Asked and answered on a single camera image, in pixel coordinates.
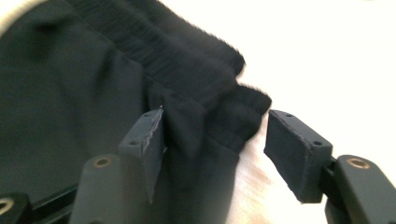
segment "black cloth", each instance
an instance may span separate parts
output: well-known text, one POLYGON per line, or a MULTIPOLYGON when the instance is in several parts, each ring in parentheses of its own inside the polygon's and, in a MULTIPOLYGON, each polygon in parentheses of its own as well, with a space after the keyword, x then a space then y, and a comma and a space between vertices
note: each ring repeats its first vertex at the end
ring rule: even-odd
POLYGON ((142 223, 224 222, 238 153, 271 104, 237 85, 243 64, 156 1, 35 7, 0 38, 0 192, 36 203, 76 184, 161 105, 168 150, 142 223))

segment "garment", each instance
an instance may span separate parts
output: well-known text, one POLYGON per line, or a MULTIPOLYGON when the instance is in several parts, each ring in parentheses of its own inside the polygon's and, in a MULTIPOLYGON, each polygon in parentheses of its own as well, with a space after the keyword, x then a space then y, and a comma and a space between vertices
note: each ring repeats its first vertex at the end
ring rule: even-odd
POLYGON ((235 50, 175 37, 150 11, 50 0, 0 38, 0 191, 36 203, 76 184, 86 160, 116 152, 161 105, 169 149, 142 223, 224 222, 238 153, 271 100, 237 85, 244 60, 235 50))

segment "white surface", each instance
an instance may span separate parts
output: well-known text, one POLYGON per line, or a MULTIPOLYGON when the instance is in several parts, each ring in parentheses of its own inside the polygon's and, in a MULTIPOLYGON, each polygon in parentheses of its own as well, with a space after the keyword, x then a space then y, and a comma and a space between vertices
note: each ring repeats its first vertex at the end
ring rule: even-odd
MULTIPOLYGON (((0 14, 17 2, 1 1, 0 14)), ((396 185, 396 1, 163 2, 239 49, 239 81, 332 142, 334 157, 369 159, 396 185)), ((0 17, 0 33, 10 21, 0 17)), ((323 204, 294 199, 264 144, 265 125, 241 154, 228 223, 326 223, 323 204)))

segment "dark fabric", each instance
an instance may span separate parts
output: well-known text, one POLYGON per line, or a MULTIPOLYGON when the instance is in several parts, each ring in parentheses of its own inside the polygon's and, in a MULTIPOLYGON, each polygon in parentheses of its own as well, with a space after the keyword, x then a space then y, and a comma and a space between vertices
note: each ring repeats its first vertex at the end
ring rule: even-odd
POLYGON ((155 1, 41 4, 0 38, 0 192, 37 202, 76 184, 162 106, 168 150, 142 223, 223 223, 238 153, 271 104, 236 84, 243 64, 155 1))

